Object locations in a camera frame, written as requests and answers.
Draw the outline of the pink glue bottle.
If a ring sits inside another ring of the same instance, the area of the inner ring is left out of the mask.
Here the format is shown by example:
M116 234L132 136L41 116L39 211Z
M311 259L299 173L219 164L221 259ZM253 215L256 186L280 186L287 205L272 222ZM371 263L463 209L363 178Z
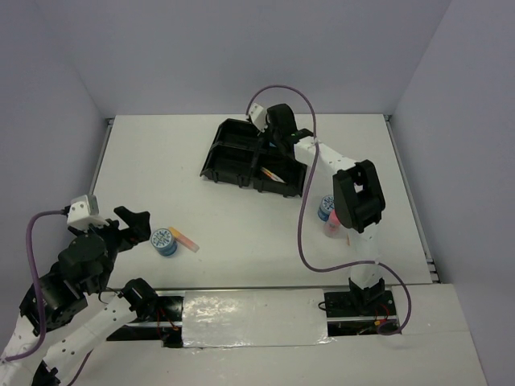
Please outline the pink glue bottle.
M333 210L328 216L328 219L326 220L324 226L323 226L323 232L325 236L328 237L336 237L338 236L338 233L340 231L341 223L339 222L336 211Z

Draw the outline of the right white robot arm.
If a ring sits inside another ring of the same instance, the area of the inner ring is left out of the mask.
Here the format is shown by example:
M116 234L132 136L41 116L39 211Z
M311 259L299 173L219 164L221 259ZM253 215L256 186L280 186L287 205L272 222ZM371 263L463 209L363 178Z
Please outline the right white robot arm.
M349 270L350 306L358 314L370 313L385 292L377 247L377 229L385 210L385 196L377 169L369 160L358 162L345 157L319 141L316 128L298 129L289 105L269 107L258 128L287 157L310 167L297 225L297 247L301 262L312 272ZM332 178L334 210L338 222L347 230L348 242L358 261L327 268L310 265L303 251L303 215L316 171Z

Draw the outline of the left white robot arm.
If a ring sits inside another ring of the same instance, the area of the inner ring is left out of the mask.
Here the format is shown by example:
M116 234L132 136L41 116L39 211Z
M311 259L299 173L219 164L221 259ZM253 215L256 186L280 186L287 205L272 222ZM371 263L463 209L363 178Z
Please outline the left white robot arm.
M89 295L105 292L117 255L150 239L150 213L114 210L104 219L84 201L33 215L26 230L26 250L33 284L19 306L14 332L1 356L3 385L70 385L71 370L82 371L94 348L135 319L155 316L158 295L142 278L129 280L104 308L70 335L65 327L88 306ZM74 235L56 263L39 275L33 250L35 222L66 216ZM126 223L121 228L119 220Z

